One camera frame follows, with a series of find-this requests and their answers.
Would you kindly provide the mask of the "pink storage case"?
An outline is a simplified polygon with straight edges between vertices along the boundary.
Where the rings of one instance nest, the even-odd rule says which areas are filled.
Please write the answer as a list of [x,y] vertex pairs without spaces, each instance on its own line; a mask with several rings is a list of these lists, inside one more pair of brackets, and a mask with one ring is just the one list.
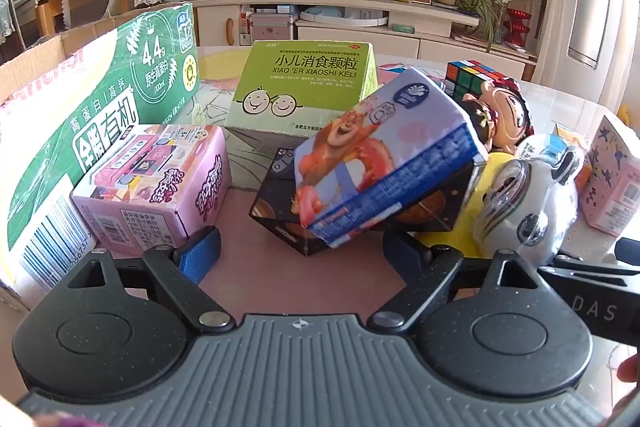
[[253,13],[250,16],[252,41],[294,40],[295,17],[292,14]]

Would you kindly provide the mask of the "pink starry box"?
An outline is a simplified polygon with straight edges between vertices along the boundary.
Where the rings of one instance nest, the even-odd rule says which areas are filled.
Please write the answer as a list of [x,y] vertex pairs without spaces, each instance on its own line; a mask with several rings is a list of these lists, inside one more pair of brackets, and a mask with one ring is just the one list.
[[591,172],[579,208],[591,228],[620,236],[639,210],[639,138],[616,117],[604,115],[588,158]]

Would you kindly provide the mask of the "green medicine box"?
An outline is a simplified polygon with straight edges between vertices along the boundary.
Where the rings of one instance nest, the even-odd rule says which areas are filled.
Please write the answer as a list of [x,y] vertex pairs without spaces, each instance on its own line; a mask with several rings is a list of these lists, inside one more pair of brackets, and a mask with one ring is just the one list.
[[371,43],[257,41],[224,127],[254,150],[296,147],[376,89]]

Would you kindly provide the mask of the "panda mascot figurine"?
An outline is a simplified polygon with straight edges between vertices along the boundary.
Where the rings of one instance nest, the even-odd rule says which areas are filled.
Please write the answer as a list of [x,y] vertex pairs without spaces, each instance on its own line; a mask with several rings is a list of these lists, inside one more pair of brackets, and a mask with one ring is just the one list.
[[480,253],[514,251],[535,268],[548,265],[577,218],[584,160],[580,146],[555,134],[526,138],[483,196],[473,230]]

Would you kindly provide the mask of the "red candle holder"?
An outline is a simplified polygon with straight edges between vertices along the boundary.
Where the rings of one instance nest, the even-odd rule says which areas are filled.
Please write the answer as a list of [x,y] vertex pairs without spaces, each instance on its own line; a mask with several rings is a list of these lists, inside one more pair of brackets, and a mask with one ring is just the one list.
[[527,22],[532,18],[532,14],[511,8],[506,10],[506,14],[508,14],[508,18],[503,22],[503,25],[508,32],[504,41],[512,46],[525,48],[526,38],[530,31]]

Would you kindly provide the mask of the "yellow toy water gun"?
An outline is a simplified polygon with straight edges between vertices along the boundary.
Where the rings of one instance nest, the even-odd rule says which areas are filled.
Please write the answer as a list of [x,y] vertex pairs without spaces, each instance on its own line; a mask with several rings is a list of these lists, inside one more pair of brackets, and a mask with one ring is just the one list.
[[484,255],[480,251],[480,246],[478,246],[477,241],[473,239],[475,220],[483,208],[483,197],[491,186],[491,183],[494,182],[498,170],[513,158],[514,156],[508,153],[490,153],[483,173],[468,202],[460,211],[454,228],[449,232],[420,232],[416,234],[416,238],[428,247],[444,244],[457,248],[465,257],[484,258]]

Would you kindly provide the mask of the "rubiks cube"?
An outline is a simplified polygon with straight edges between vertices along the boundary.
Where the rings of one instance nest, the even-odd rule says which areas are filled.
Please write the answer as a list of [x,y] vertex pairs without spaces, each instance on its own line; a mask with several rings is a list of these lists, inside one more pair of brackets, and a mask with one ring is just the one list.
[[456,102],[466,94],[479,98],[485,82],[498,83],[506,76],[477,61],[453,61],[446,67],[445,91]]

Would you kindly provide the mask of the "white tv cabinet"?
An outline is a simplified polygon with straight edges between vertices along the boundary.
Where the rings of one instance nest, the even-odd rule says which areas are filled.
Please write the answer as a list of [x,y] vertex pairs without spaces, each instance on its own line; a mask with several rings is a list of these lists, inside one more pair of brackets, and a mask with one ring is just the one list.
[[255,19],[250,11],[294,14],[302,40],[367,41],[375,51],[432,62],[472,60],[516,79],[531,80],[537,57],[465,31],[480,20],[454,9],[390,0],[190,0],[203,46],[239,46]]

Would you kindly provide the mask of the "cartoon girl doll figurine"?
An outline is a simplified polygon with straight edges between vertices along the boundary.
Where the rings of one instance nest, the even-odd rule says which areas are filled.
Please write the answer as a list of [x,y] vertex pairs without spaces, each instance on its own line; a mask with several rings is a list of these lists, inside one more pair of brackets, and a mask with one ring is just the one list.
[[486,150],[514,154],[534,133],[532,117],[520,87],[512,78],[483,81],[480,95],[467,93],[459,105],[469,114]]

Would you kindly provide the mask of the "white standing air conditioner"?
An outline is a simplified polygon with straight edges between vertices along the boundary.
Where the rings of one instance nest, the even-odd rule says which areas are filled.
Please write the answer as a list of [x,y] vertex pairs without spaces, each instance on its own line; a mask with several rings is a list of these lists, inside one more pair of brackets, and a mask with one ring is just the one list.
[[639,0],[547,0],[533,82],[613,112],[627,90]]

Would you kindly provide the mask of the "black hexagonal box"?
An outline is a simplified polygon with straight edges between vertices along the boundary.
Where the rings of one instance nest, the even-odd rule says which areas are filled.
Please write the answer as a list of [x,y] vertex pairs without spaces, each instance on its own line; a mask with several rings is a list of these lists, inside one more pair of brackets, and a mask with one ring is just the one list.
[[[411,208],[375,225],[375,231],[450,232],[477,187],[484,165],[474,160],[436,186]],[[295,196],[294,150],[280,148],[250,208],[250,217],[299,254],[310,256],[328,248],[326,242],[304,229],[293,211]]]

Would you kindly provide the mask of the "blue bear cartoon box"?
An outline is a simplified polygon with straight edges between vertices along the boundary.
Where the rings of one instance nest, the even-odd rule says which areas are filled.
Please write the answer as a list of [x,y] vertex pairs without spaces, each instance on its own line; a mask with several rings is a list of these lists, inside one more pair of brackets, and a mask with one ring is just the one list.
[[468,113],[409,67],[296,147],[294,208],[336,247],[487,159]]

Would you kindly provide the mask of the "pink toy box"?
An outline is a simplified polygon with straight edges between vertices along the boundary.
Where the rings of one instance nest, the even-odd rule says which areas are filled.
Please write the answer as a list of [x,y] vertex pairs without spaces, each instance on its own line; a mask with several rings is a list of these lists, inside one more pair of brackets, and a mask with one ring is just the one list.
[[136,124],[72,193],[99,243],[125,257],[180,247],[220,213],[231,172],[224,130],[206,124]]

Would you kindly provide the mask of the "green white cardboard carton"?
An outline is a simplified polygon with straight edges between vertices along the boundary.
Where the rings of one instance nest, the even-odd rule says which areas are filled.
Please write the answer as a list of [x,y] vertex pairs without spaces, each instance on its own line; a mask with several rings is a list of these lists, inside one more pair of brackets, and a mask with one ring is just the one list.
[[96,245],[70,194],[133,124],[168,124],[198,87],[192,5],[145,11],[1,104],[1,288],[30,309]]

